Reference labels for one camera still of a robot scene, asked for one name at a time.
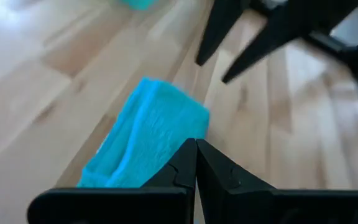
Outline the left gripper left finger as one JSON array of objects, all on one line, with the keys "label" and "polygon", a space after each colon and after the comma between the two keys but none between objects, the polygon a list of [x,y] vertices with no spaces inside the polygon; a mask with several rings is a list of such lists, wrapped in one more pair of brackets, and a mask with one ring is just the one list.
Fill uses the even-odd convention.
[{"label": "left gripper left finger", "polygon": [[197,142],[187,139],[138,188],[55,188],[27,209],[29,224],[193,224]]}]

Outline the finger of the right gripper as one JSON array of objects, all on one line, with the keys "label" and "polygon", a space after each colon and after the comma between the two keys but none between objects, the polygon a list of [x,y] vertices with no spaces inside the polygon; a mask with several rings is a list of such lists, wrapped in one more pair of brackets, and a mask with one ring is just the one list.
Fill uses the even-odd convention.
[{"label": "finger of the right gripper", "polygon": [[203,66],[215,53],[251,0],[214,0],[201,38],[196,64]]},{"label": "finger of the right gripper", "polygon": [[267,20],[222,77],[229,83],[268,54],[300,36],[305,16],[301,6],[282,6]]}]

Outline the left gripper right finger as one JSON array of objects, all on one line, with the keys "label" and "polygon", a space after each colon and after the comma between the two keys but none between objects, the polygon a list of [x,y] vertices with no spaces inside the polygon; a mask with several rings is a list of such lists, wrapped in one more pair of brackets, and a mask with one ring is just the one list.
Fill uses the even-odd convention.
[{"label": "left gripper right finger", "polygon": [[205,224],[358,224],[358,190],[276,189],[199,139]]}]

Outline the teal microfiber towel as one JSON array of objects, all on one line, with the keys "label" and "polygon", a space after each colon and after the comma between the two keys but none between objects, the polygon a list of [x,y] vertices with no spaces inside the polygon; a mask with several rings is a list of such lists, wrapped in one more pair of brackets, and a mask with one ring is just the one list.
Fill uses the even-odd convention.
[{"label": "teal microfiber towel", "polygon": [[208,126],[209,111],[202,104],[168,82],[143,78],[77,186],[140,187],[188,138],[205,138]]}]

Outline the translucent green plastic bin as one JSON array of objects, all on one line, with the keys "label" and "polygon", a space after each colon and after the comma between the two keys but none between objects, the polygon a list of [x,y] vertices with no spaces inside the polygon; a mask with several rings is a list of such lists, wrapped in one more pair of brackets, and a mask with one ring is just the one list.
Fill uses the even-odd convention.
[{"label": "translucent green plastic bin", "polygon": [[153,6],[158,0],[120,0],[124,4],[136,10],[146,10]]}]

